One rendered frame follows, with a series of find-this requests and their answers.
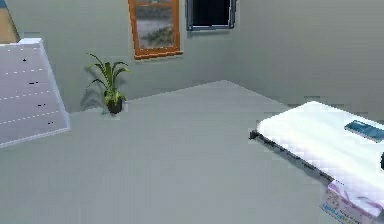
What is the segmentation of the dark framed wall picture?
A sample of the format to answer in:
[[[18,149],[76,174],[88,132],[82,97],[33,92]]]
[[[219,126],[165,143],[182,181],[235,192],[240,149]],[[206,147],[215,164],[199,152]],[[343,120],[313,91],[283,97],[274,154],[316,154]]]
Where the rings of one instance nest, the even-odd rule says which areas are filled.
[[[233,29],[237,0],[185,0],[188,31]]]

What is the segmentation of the white chest of drawers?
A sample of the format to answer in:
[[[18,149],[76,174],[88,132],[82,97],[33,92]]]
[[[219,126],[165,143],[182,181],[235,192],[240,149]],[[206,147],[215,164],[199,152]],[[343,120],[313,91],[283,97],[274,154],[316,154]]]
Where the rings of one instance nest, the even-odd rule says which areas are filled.
[[[0,148],[69,129],[43,40],[0,44]]]

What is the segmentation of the white bed with black frame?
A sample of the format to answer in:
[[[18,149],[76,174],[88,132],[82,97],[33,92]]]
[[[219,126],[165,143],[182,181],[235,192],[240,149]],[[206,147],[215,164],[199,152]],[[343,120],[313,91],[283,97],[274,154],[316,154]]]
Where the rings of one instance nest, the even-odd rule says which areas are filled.
[[[384,170],[376,143],[344,129],[353,120],[384,125],[317,101],[266,118],[249,134],[287,153],[330,182],[336,180],[384,208]]]

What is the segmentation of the white and purple blanket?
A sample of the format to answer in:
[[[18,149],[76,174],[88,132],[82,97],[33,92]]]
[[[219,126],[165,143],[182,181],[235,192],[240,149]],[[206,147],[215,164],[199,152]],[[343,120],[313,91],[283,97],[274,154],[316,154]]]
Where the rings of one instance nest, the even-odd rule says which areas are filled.
[[[341,224],[384,224],[380,204],[336,180],[328,184],[320,208]]]

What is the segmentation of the green potted house plant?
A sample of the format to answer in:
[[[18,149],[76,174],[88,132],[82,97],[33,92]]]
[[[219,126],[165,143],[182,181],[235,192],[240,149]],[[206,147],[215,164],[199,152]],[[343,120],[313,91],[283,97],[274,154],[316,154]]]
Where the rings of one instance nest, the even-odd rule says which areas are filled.
[[[126,101],[126,96],[118,89],[117,78],[123,72],[130,72],[128,64],[123,61],[117,61],[114,63],[109,61],[103,62],[94,54],[90,54],[90,56],[95,58],[97,62],[90,64],[88,69],[91,70],[94,66],[96,66],[104,77],[104,81],[96,77],[88,84],[87,88],[94,83],[100,83],[104,87],[104,104],[110,114],[116,115],[123,110],[123,103]]]

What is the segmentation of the tan wooden door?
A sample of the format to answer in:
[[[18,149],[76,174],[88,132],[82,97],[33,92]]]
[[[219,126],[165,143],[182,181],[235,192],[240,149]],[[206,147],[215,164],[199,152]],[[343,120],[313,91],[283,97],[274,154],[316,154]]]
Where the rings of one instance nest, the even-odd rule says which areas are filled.
[[[17,43],[20,41],[17,28],[7,8],[5,0],[0,0],[0,44]]]

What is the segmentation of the teal book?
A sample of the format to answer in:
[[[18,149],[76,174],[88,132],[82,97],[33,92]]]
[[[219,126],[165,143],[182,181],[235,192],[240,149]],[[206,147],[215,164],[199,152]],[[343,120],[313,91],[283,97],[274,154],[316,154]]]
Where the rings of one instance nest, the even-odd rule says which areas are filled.
[[[353,120],[352,122],[348,123],[344,126],[344,129],[376,143],[380,143],[384,140],[383,129],[374,127],[358,120]]]

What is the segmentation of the orange framed window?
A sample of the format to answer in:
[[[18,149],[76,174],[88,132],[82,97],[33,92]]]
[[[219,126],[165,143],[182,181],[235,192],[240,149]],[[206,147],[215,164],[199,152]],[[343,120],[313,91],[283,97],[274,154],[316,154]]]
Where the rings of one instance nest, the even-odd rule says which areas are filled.
[[[179,0],[128,0],[134,59],[182,55]]]

